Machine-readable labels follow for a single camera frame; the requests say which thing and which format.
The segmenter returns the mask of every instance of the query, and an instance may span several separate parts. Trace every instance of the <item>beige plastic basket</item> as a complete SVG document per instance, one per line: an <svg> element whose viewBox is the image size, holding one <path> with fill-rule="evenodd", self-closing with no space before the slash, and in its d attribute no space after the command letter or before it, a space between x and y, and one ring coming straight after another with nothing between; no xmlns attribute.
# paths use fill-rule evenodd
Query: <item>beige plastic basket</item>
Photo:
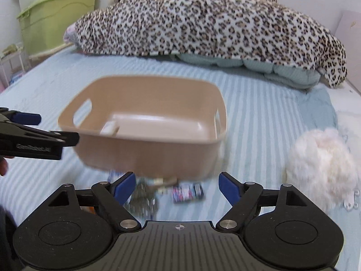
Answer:
<svg viewBox="0 0 361 271"><path fill-rule="evenodd" d="M76 127L87 101L91 112ZM101 134L106 124L115 126ZM223 97L212 83L176 77L111 76L78 94L59 117L80 134L75 152L102 170L199 180L212 172L227 131Z"/></svg>

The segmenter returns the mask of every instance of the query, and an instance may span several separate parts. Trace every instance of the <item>metal screw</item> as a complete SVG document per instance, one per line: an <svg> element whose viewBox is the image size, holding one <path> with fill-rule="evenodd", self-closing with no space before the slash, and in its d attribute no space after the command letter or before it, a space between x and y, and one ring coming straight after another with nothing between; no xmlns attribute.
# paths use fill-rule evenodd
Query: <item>metal screw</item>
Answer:
<svg viewBox="0 0 361 271"><path fill-rule="evenodd" d="M120 226L125 229L134 228L138 225L138 222L132 219L126 219L120 222Z"/></svg>
<svg viewBox="0 0 361 271"><path fill-rule="evenodd" d="M220 227L225 228L225 229L232 229L235 228L237 226L237 222L234 220L222 220L220 222Z"/></svg>

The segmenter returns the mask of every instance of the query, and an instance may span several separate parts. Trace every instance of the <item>blue striped sheet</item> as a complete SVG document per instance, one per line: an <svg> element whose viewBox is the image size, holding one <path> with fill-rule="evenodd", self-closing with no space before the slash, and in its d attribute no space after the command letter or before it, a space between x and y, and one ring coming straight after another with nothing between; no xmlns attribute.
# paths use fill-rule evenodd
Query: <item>blue striped sheet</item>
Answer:
<svg viewBox="0 0 361 271"><path fill-rule="evenodd" d="M43 117L39 128L56 130L59 114L78 92L94 80L113 74L203 79L216 84L224 96L228 135L214 177L203 181L206 199L173 205L171 196L164 195L160 197L158 220L218 221L230 208L218 191L215 176L219 172L228 171L241 182L255 181L264 188L278 189L287 152L297 137L308 129L337 125L324 89L297 91L261 80L257 73L243 68L221 70L155 59L84 56L74 48L52 56L3 92L1 106L39 113ZM84 106L75 121L82 119L88 108ZM83 189L110 178L108 172L85 167L72 148L64 149L62 161L16 158L9 160L9 165L7 176L0 178L0 204L17 224L61 184L73 183ZM353 255L352 261L358 263L358 257Z"/></svg>

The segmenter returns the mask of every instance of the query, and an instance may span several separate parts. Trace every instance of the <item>white fluffy stuffed toy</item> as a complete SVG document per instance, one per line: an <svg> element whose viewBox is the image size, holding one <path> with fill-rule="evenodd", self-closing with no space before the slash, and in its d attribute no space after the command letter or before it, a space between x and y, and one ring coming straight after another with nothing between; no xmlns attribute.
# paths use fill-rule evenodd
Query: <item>white fluffy stuffed toy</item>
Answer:
<svg viewBox="0 0 361 271"><path fill-rule="evenodd" d="M288 156L287 183L294 185L321 210L354 207L359 176L355 161L336 129L301 135Z"/></svg>

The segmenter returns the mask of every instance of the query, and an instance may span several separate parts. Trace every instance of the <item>bed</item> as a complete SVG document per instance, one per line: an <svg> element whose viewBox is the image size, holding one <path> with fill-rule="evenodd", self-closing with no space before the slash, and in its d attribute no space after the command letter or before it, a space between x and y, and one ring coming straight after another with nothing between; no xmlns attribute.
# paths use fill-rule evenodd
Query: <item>bed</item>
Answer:
<svg viewBox="0 0 361 271"><path fill-rule="evenodd" d="M228 171L241 182L255 181L264 188L282 184L287 152L306 130L337 127L337 117L324 86L309 92L266 80L245 68L196 67L171 59L125 56L86 56L67 48L52 56L0 95L2 106L40 113L39 125L56 130L57 118L70 100L92 81L113 74L157 74L208 80L224 97L229 132L216 172ZM86 107L78 113L82 118ZM107 180L109 172L86 168L72 148L61 161L9 160L10 170L0 179L0 204L19 225L61 184L77 189ZM230 208L217 189L216 177L203 181L206 199L201 203L173 205L170 195L160 197L157 220L211 220L216 222ZM360 211L344 208L331 217L345 235L338 269L356 270L360 256Z"/></svg>

